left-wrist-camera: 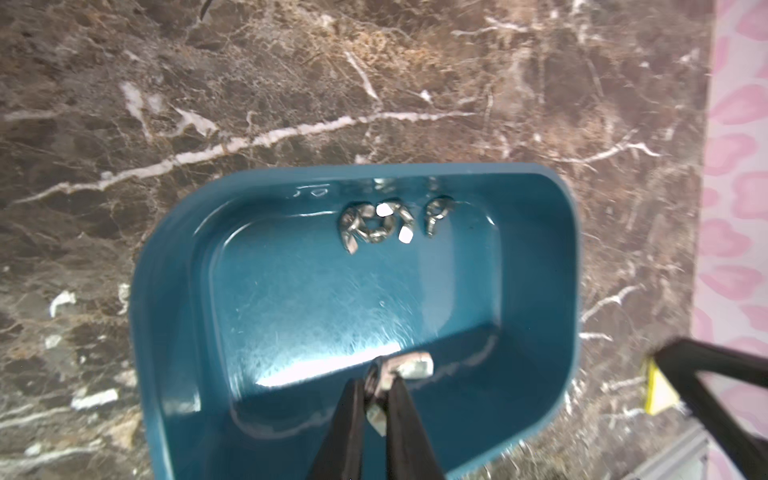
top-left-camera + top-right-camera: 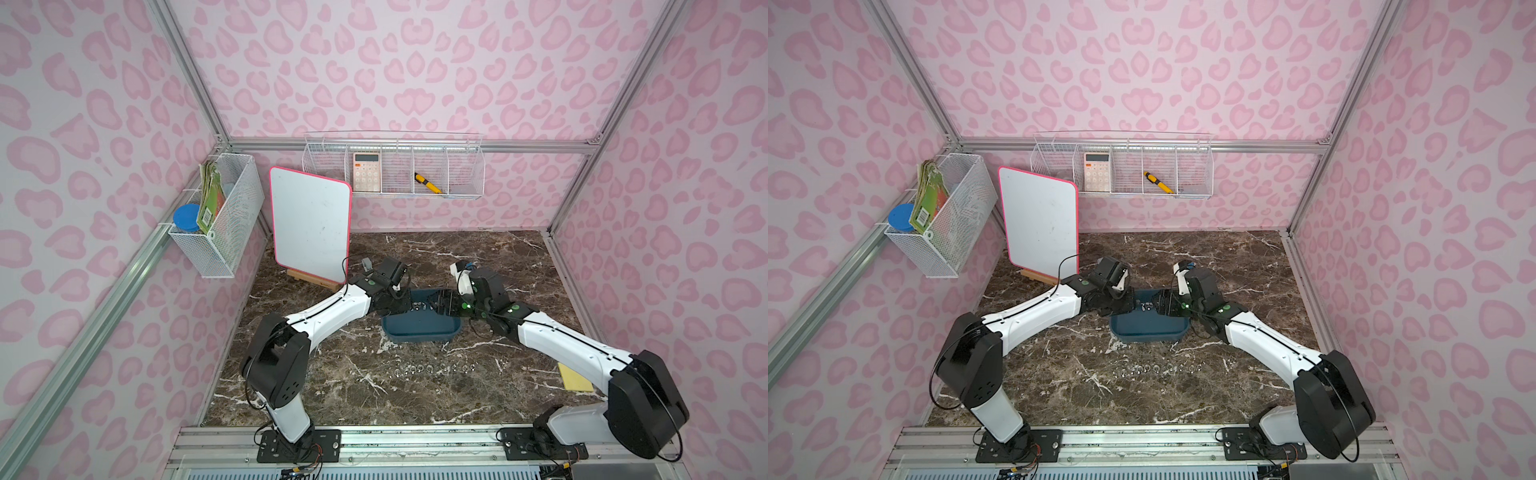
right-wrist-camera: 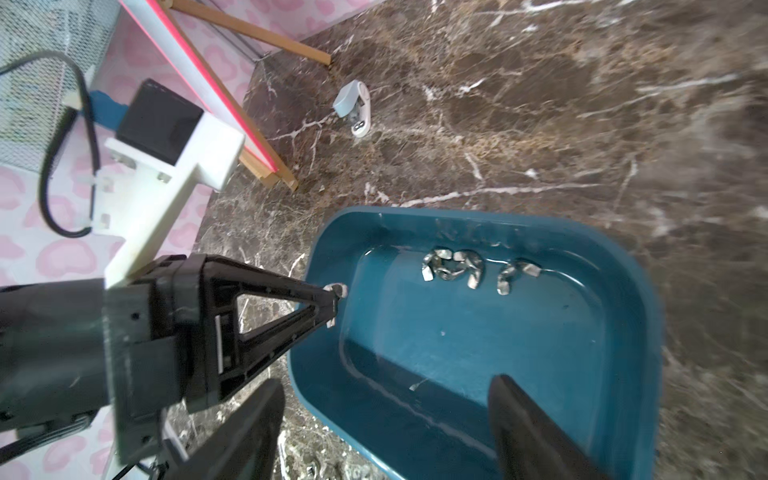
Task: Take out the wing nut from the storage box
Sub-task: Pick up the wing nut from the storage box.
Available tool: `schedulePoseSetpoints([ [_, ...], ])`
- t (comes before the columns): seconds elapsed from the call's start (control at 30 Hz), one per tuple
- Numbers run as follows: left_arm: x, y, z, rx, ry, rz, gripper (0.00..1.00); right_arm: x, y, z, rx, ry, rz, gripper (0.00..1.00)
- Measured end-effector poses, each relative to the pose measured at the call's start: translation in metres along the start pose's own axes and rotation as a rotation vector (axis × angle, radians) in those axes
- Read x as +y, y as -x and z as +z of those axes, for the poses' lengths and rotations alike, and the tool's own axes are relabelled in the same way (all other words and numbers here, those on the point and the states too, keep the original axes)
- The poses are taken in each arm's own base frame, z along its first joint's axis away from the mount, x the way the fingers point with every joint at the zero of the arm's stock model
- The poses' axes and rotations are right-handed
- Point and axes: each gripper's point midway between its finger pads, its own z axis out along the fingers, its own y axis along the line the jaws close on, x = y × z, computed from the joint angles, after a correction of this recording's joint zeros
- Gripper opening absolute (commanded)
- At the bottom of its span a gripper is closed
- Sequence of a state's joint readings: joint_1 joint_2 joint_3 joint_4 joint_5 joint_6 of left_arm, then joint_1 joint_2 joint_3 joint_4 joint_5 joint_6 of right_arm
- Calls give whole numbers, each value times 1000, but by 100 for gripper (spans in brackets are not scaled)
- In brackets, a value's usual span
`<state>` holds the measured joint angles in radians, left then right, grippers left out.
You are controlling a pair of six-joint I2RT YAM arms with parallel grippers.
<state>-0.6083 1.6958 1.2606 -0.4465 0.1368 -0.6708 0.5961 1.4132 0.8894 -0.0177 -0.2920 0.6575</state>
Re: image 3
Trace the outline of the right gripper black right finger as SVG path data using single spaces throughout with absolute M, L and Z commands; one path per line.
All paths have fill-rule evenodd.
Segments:
M 488 414 L 505 479 L 608 477 L 510 376 L 491 380 Z

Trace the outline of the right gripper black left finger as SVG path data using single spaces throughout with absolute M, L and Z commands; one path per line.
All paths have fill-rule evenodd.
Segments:
M 269 479 L 285 409 L 283 385 L 265 380 L 168 479 Z

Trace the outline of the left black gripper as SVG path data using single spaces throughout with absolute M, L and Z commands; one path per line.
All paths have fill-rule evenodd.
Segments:
M 237 309 L 250 295 L 294 302 L 299 308 L 246 333 L 233 312 L 213 317 L 210 403 L 243 389 L 311 333 L 331 323 L 339 301 L 306 282 L 223 256 L 171 255 L 141 275 L 104 292 L 103 330 L 109 399 L 119 459 L 130 464 L 158 453 L 168 407 L 207 407 L 204 295 L 212 308 Z

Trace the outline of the wing nut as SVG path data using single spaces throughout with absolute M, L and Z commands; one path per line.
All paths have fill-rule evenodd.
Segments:
M 328 292 L 331 292 L 331 293 L 333 293 L 333 294 L 335 295 L 335 297 L 336 297 L 336 302 L 337 302 L 337 303 L 338 303 L 338 302 L 339 302 L 341 299 L 345 299 L 345 298 L 348 296 L 348 293 L 349 293 L 349 289 L 348 289 L 348 286 L 347 286 L 346 284 L 343 284 L 343 283 L 331 283 L 331 284 L 327 284 L 327 285 L 325 285 L 325 286 L 323 287 L 323 289 L 324 289 L 325 291 L 328 291 Z M 337 306 L 337 303 L 336 303 L 336 306 L 335 306 L 335 312 L 336 312 L 336 313 L 338 312 L 338 306 Z M 326 327 L 327 327 L 328 329 L 331 329 L 331 328 L 333 328 L 333 327 L 335 326 L 335 324 L 336 324 L 336 313 L 334 314 L 334 316 L 333 316 L 333 317 L 331 317 L 331 318 L 330 318 L 330 319 L 329 319 L 329 320 L 326 322 Z

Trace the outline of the teal plastic storage box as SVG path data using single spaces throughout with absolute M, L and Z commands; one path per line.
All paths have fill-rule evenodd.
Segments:
M 485 260 L 425 282 L 435 247 Z M 502 263 L 539 264 L 508 296 Z M 618 244 L 561 218 L 355 207 L 316 238 L 305 279 L 348 286 L 331 329 L 287 355 L 301 403 L 395 479 L 497 479 L 488 419 L 506 374 L 614 479 L 648 479 L 655 457 L 663 308 Z

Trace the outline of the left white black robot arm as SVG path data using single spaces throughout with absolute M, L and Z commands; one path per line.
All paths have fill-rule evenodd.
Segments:
M 232 398 L 334 321 L 343 284 L 317 287 L 222 256 L 170 255 L 101 279 L 1 291 L 1 427 L 10 462 L 114 410 L 125 462 L 159 452 L 165 410 Z

